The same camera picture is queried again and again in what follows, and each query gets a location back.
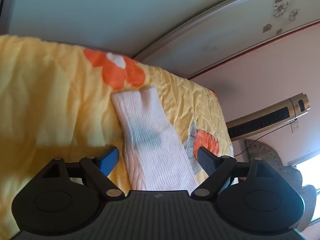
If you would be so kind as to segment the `pink knitted small garment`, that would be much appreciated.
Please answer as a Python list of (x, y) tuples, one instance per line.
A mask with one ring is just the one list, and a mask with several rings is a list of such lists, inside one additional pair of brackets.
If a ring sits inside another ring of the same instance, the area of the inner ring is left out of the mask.
[(112, 95), (124, 135), (124, 157), (133, 190), (192, 192), (198, 182), (155, 87)]

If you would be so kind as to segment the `bright window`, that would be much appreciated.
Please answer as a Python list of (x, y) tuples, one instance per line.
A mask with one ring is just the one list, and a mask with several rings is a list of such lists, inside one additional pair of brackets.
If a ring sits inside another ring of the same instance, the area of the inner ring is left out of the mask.
[(315, 210), (309, 223), (315, 224), (319, 221), (319, 150), (290, 161), (288, 165), (302, 174), (302, 186), (312, 185), (316, 189)]

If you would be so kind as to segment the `grey padded headboard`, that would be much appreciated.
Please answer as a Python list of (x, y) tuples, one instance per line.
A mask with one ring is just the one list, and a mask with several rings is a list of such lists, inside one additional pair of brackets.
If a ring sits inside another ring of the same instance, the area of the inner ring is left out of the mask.
[(305, 203), (305, 211), (297, 229), (303, 232), (310, 224), (316, 207), (316, 189), (313, 185), (303, 186), (301, 172), (291, 166), (284, 166), (281, 158), (274, 148), (260, 141), (245, 139), (247, 154), (250, 161), (255, 157), (263, 158), (269, 163), (297, 192), (302, 196)]

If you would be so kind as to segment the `gold tower fan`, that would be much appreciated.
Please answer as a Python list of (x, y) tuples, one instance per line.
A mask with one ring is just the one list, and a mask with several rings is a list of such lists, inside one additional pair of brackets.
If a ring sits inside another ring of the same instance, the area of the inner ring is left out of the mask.
[(231, 141), (244, 139), (278, 125), (292, 122), (310, 110), (306, 94), (300, 93), (279, 103), (226, 123)]

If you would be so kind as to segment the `white wall socket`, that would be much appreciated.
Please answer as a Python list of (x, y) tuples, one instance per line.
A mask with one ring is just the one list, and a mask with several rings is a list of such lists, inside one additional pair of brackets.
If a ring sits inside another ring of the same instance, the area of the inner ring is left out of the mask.
[(291, 131), (292, 131), (292, 133), (296, 133), (296, 132), (299, 131), (299, 122), (298, 122), (298, 120), (296, 120), (293, 123), (291, 123)]

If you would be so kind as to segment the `yellow floral quilt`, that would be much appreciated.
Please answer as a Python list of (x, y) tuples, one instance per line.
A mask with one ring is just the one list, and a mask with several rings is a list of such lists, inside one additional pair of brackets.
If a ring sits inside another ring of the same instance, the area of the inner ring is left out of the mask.
[(124, 55), (1, 36), (1, 239), (18, 233), (12, 201), (50, 160), (123, 149), (111, 96), (148, 86), (189, 154), (200, 146), (233, 154), (212, 90)]

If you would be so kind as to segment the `white floral wardrobe door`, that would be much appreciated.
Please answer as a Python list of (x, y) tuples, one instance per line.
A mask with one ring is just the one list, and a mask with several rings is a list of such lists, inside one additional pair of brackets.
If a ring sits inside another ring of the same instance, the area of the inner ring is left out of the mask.
[(227, 0), (171, 31), (135, 60), (191, 78), (318, 22), (319, 0)]

